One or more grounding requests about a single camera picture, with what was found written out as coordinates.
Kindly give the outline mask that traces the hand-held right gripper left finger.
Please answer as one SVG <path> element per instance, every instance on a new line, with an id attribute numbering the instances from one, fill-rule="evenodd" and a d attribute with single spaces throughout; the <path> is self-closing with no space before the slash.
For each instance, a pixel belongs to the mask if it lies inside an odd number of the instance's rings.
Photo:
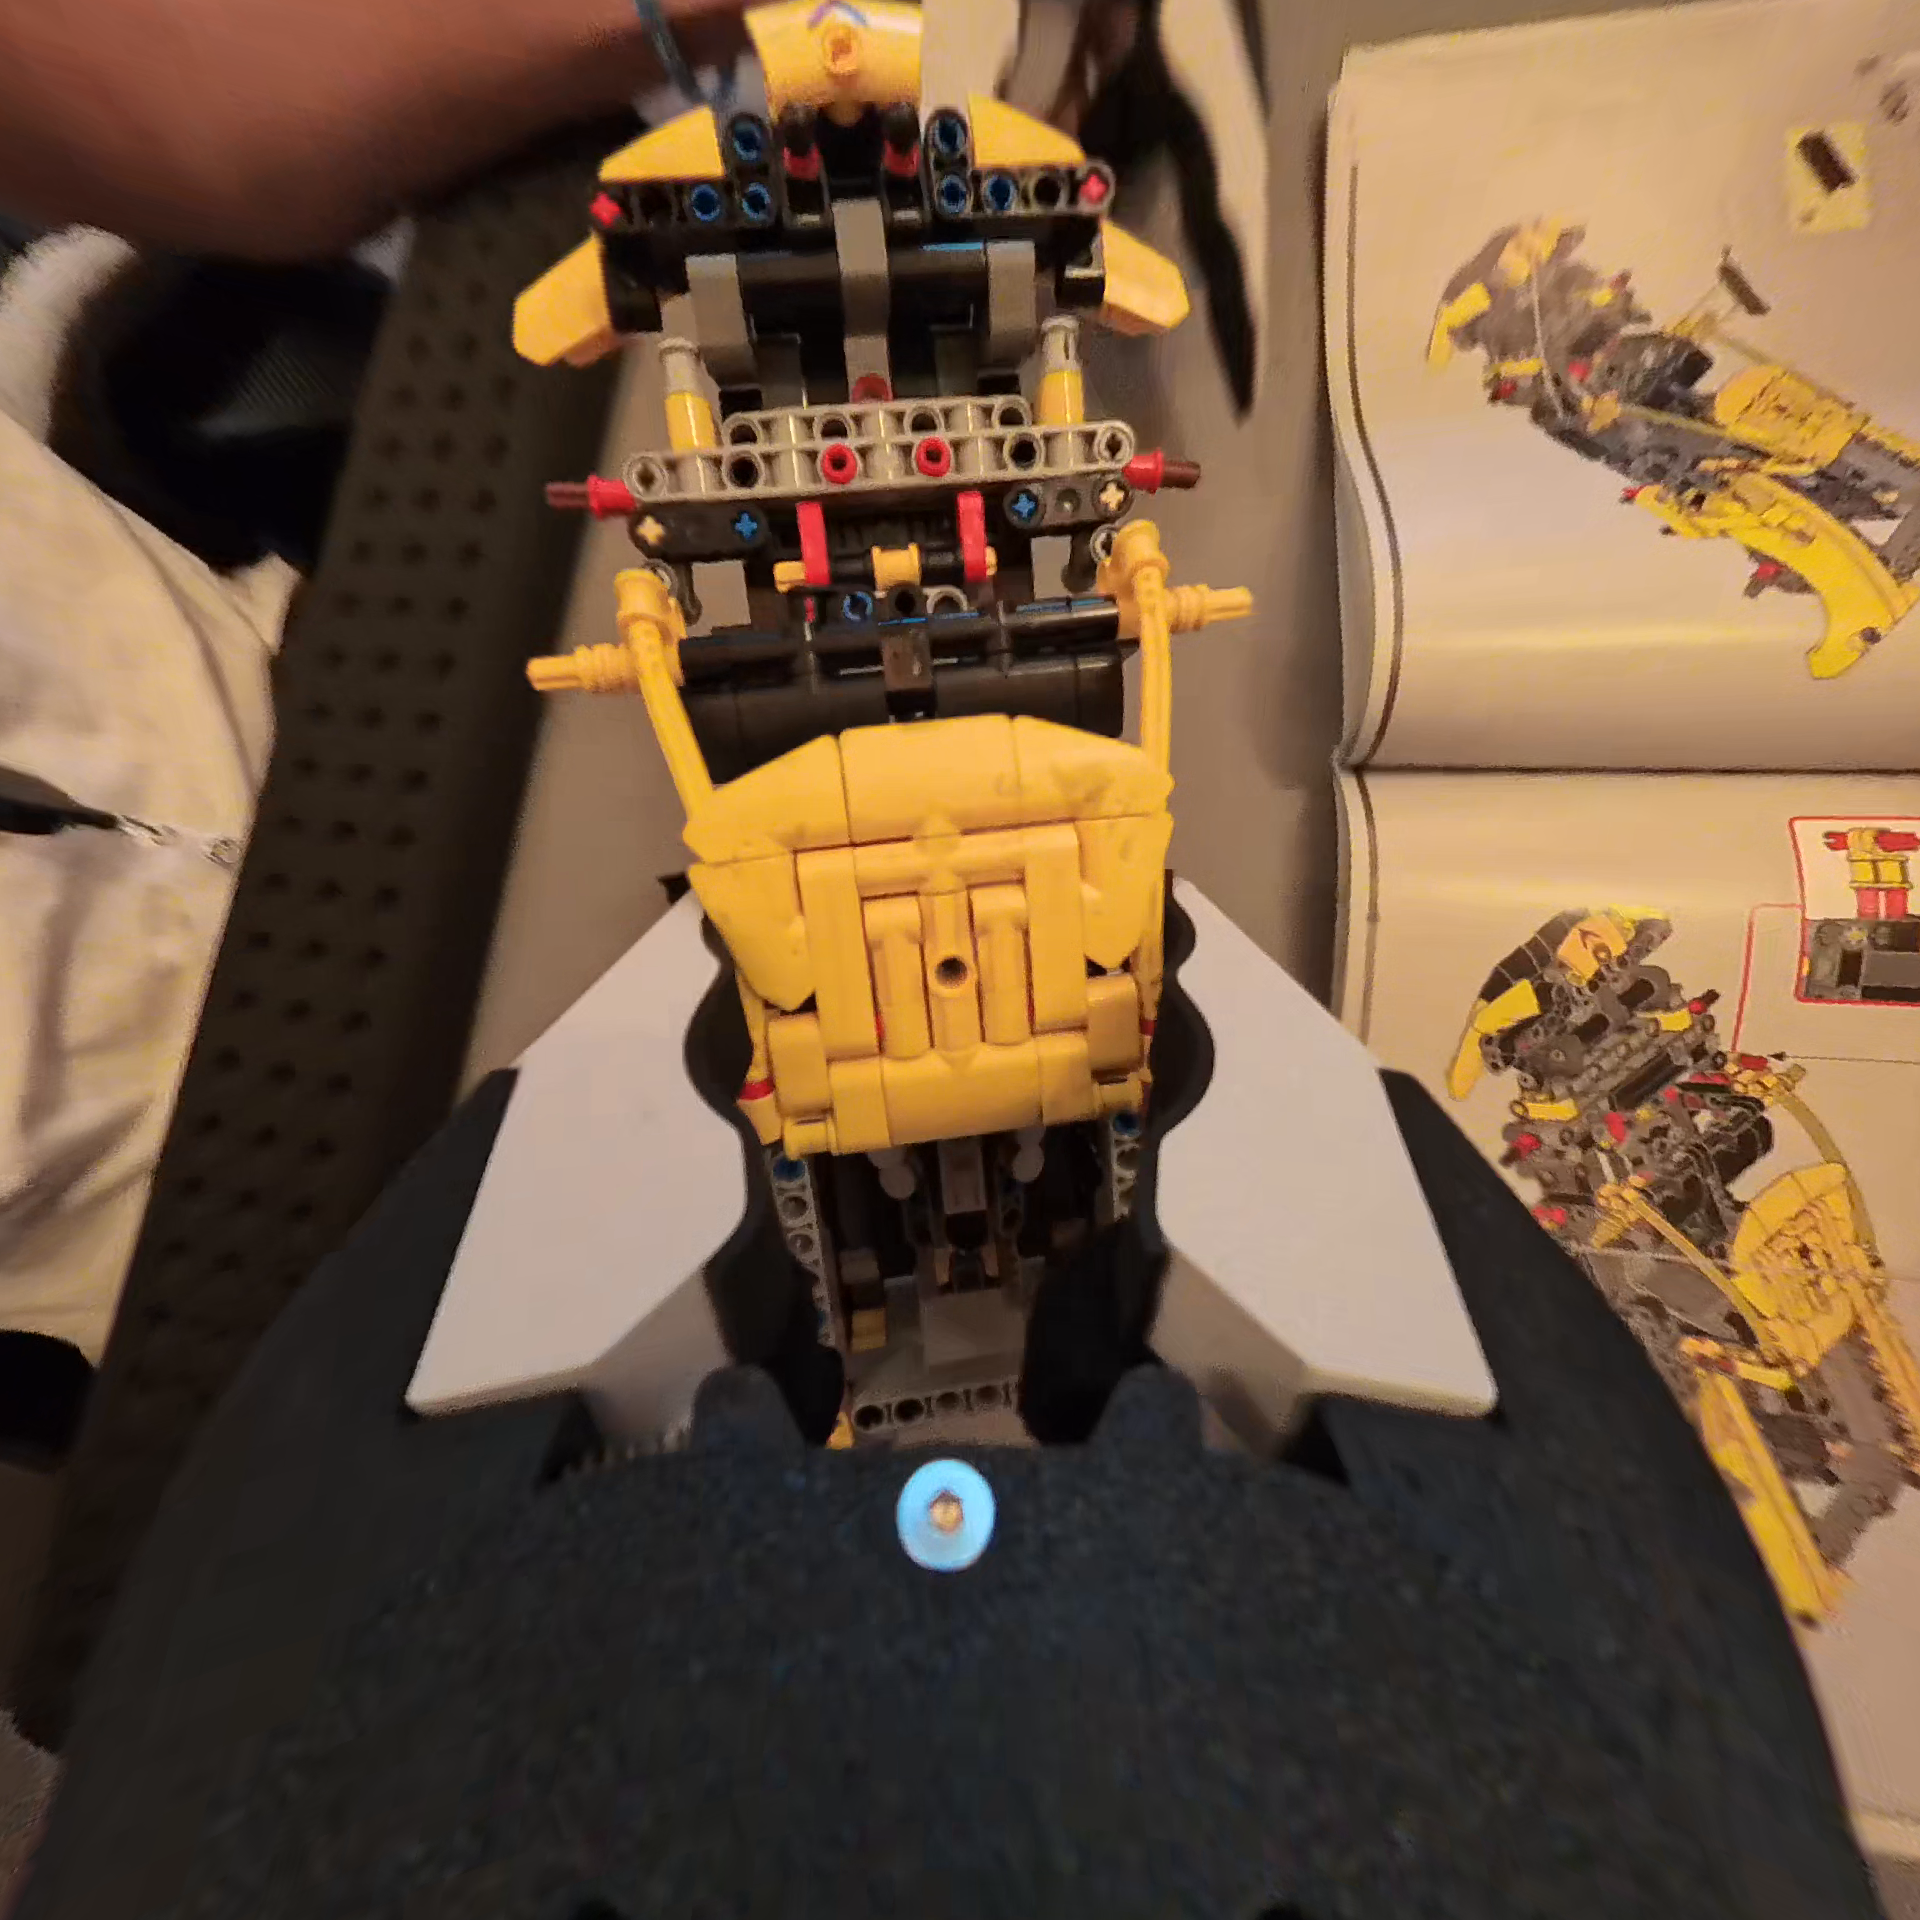
<path id="1" fill-rule="evenodd" d="M 809 1442 L 847 1399 L 734 1094 L 731 965 L 678 897 L 515 1066 L 410 1406 L 578 1396 L 608 1442 L 673 1442 L 700 1384 L 770 1373 Z"/>

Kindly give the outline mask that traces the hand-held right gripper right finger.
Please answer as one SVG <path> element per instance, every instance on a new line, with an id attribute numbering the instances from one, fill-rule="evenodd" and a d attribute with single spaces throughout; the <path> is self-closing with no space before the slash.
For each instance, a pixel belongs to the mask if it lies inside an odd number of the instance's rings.
<path id="1" fill-rule="evenodd" d="M 1029 1318 L 1029 1438 L 1088 1440 L 1137 1366 L 1186 1379 L 1232 1442 L 1288 1442 L 1322 1399 L 1489 1413 L 1375 1057 L 1190 882 L 1166 891 L 1151 1069 L 1130 1213 Z"/>

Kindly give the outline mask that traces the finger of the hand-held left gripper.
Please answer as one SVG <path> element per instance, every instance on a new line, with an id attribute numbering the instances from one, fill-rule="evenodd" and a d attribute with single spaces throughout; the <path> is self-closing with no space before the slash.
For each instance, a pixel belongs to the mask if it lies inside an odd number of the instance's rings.
<path id="1" fill-rule="evenodd" d="M 1130 178 L 1173 170 L 1190 264 L 1235 415 L 1260 396 L 1268 84 L 1257 2 L 1083 2 L 1079 136 Z"/>
<path id="2" fill-rule="evenodd" d="M 922 108 L 959 108 L 980 91 L 1052 121 L 1072 48 L 1072 2 L 925 2 Z"/>

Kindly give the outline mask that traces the yellow toy brick car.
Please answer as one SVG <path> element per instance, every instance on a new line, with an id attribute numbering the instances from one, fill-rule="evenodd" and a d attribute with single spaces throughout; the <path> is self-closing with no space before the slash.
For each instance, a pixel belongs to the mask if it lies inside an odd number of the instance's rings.
<path id="1" fill-rule="evenodd" d="M 1083 322 L 1182 270 L 1072 134 L 925 104 L 915 2 L 746 18 L 761 104 L 611 154 L 514 344 L 654 340 L 666 445 L 548 485 L 616 522 L 616 638 L 738 987 L 738 1109 L 835 1359 L 833 1448 L 1017 1405 L 1050 1271 L 1130 1208 L 1173 839 L 1178 587 L 1142 500 L 1200 464 L 1090 411 Z"/>

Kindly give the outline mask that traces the instruction booklet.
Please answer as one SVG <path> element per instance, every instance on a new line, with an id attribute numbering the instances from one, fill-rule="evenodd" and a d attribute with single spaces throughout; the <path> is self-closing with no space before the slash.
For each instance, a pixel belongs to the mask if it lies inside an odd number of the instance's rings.
<path id="1" fill-rule="evenodd" d="M 1335 1008 L 1590 1274 L 1916 1859 L 1916 2 L 1348 51 Z"/>

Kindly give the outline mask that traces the person's left forearm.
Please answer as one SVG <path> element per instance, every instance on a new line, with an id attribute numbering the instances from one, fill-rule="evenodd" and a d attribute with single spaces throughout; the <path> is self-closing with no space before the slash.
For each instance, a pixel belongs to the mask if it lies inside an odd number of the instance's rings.
<path id="1" fill-rule="evenodd" d="M 2 216 L 320 257 L 659 77 L 644 2 L 2 2 Z"/>

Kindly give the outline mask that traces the dark perforated panel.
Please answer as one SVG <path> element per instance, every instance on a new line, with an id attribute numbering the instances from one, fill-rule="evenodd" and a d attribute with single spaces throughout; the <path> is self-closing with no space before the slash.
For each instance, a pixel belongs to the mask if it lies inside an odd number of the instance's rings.
<path id="1" fill-rule="evenodd" d="M 334 429 L 277 740 L 17 1669 L 61 1743 L 153 1513 L 300 1283 L 444 1122 L 537 740 L 611 372 L 509 346 L 596 162 L 529 157 L 420 220 Z"/>

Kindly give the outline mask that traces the person's white shirt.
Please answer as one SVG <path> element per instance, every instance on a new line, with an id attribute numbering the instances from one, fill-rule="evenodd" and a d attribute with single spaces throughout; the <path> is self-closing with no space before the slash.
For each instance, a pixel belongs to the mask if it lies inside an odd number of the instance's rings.
<path id="1" fill-rule="evenodd" d="M 215 571 L 54 445 L 134 252 L 2 269 L 2 774 L 108 813 L 2 835 L 2 1330 L 100 1361 L 275 748 L 299 571 Z"/>

